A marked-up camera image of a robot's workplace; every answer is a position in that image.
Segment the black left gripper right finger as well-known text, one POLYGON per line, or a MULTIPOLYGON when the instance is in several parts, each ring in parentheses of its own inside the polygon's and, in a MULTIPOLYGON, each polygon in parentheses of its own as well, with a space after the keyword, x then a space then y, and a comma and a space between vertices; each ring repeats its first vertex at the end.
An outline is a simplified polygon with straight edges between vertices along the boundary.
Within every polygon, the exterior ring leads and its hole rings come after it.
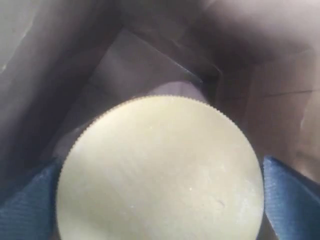
POLYGON ((320 238, 320 185, 272 156, 263 160, 266 216, 279 240, 320 238))

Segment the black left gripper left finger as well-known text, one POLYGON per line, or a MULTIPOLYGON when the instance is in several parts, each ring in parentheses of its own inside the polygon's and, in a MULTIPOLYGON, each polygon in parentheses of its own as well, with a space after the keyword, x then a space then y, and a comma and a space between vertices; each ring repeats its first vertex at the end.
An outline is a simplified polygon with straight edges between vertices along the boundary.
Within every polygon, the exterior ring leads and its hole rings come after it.
POLYGON ((54 159, 0 189, 2 240, 49 240, 52 237, 61 168, 62 162, 54 159))

